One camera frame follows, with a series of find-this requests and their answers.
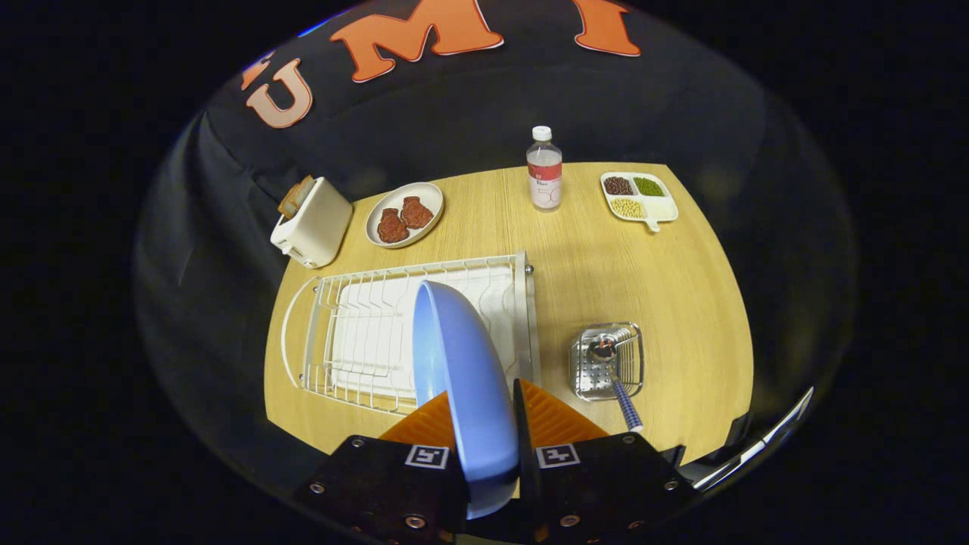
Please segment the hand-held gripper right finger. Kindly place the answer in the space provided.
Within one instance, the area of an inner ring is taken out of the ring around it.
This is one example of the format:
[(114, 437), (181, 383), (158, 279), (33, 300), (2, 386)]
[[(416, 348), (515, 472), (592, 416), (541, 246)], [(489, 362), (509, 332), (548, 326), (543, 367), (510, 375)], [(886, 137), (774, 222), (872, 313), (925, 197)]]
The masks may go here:
[(623, 544), (700, 502), (637, 432), (541, 446), (527, 382), (513, 385), (524, 535), (532, 544)]

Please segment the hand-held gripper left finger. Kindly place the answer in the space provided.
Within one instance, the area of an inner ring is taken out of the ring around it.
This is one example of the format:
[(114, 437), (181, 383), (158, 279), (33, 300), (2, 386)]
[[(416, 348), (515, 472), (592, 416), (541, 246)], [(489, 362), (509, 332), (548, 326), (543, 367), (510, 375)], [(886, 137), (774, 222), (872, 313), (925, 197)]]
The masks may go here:
[(382, 544), (456, 542), (468, 492), (447, 393), (381, 437), (346, 438), (295, 489), (294, 502)]

